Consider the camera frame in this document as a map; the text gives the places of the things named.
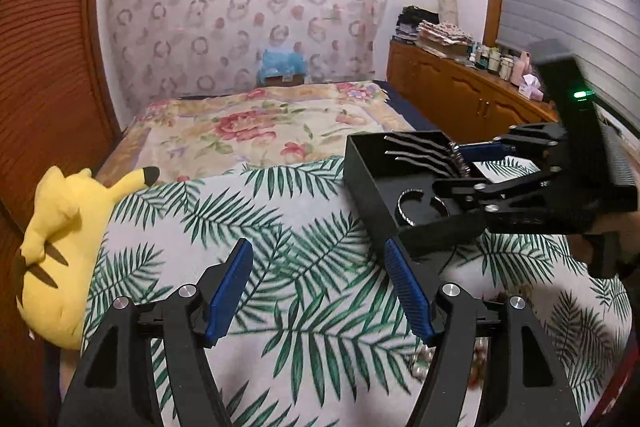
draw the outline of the green light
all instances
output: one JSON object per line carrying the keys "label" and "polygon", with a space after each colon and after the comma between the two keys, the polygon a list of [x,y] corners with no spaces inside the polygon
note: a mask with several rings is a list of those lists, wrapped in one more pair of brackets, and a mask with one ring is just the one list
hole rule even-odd
{"label": "green light", "polygon": [[587,96],[590,96],[592,94],[594,94],[594,91],[592,91],[592,90],[576,91],[576,92],[574,92],[574,98],[587,98]]}

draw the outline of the roller shade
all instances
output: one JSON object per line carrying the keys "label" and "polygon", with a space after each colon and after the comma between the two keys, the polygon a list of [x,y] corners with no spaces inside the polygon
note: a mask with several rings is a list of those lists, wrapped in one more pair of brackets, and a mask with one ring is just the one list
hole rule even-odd
{"label": "roller shade", "polygon": [[557,38],[597,95],[640,129],[640,0],[503,0],[498,42],[518,50]]}

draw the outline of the open black box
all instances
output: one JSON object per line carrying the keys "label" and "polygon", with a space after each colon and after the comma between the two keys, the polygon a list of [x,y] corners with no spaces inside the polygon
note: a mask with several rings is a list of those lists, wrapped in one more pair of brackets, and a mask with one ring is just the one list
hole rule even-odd
{"label": "open black box", "polygon": [[[449,217],[442,217],[430,205],[433,182],[441,178],[425,168],[396,161],[385,151],[398,146],[384,139],[392,132],[350,134],[344,154],[344,181],[353,198],[358,213],[369,233],[372,246],[382,255],[385,243],[395,235],[407,253],[420,259],[428,253],[449,250],[452,230],[458,243],[468,243],[478,237],[485,227],[484,216],[479,208],[463,212],[452,199],[443,199]],[[441,131],[404,132],[426,138],[447,147],[452,152],[452,143]],[[484,177],[469,165],[472,177]],[[398,223],[396,206],[402,191],[419,188],[424,192],[422,201],[406,201],[405,211],[411,211],[416,221],[425,223],[409,227]]]}

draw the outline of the floral blanket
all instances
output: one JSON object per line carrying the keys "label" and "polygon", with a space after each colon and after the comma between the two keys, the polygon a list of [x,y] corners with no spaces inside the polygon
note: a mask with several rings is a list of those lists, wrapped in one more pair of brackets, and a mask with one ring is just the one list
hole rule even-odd
{"label": "floral blanket", "polygon": [[[207,350],[234,425],[406,425],[429,353],[369,251],[342,165],[339,156],[265,169],[244,163],[223,176],[125,198],[100,248],[84,345],[114,298],[164,298],[246,237],[254,270],[229,334]],[[481,169],[496,182],[535,167],[508,158]],[[591,279],[562,236],[490,233],[456,247],[443,279],[484,299],[522,295],[549,334],[586,422],[631,327],[620,281]],[[485,349],[476,344],[460,427],[475,423]],[[178,425],[160,340],[152,342],[152,360],[164,424]]]}
{"label": "floral blanket", "polygon": [[222,174],[238,164],[293,164],[343,154],[354,132],[411,130],[373,82],[264,87],[205,100],[166,100],[136,118],[97,179],[138,167],[163,182]]}

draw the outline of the plush toy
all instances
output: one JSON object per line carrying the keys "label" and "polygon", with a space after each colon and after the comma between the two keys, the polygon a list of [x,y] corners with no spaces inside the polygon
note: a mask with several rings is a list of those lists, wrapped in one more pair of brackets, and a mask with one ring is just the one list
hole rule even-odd
{"label": "plush toy", "polygon": [[66,178],[58,167],[44,174],[12,270],[18,310],[32,331],[64,349],[80,349],[89,284],[111,211],[159,175],[157,167],[145,167],[107,188],[89,169]]}

